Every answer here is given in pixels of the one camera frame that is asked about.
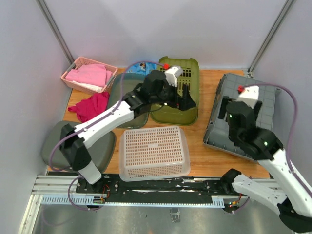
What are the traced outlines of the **grey plastic tray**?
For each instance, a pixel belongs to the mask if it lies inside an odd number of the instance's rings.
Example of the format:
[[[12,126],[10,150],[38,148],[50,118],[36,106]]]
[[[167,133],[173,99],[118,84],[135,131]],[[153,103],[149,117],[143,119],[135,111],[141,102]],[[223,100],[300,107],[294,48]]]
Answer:
[[[257,117],[225,117],[218,119],[223,96],[236,100],[244,88],[259,87],[262,107]],[[278,88],[235,74],[224,74],[216,89],[204,145],[252,161],[273,160],[282,143],[272,132],[273,111]]]

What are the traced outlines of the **white perforated plastic basket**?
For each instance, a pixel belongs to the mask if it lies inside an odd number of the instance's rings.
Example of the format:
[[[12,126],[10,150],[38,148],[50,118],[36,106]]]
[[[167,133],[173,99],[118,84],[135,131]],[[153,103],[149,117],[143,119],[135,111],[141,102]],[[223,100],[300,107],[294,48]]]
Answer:
[[[187,176],[186,135],[179,126],[126,130],[119,142],[119,176],[125,182]]]

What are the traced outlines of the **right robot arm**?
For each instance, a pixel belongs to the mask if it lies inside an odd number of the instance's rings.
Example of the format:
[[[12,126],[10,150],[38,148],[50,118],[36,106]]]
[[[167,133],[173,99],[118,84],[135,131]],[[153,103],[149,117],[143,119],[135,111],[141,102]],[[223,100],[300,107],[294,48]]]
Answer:
[[[296,233],[312,230],[312,188],[286,157],[286,150],[277,136],[256,126],[256,99],[239,97],[226,106],[229,139],[256,160],[273,176],[280,187],[276,191],[230,169],[221,178],[226,195],[235,192],[265,205],[274,211],[289,229]]]

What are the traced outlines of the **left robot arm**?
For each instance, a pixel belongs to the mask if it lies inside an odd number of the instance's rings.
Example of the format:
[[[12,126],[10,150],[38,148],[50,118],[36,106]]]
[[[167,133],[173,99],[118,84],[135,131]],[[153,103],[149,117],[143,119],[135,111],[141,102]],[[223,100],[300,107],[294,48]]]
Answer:
[[[154,104],[181,111],[196,107],[187,84],[183,84],[182,94],[178,93],[178,78],[182,74],[183,69],[179,66],[172,66],[164,72],[153,70],[108,110],[75,127],[69,124],[62,127],[58,147],[70,167],[87,181],[92,192],[99,193],[104,188],[102,174],[88,152],[88,148],[101,137],[149,112]]]

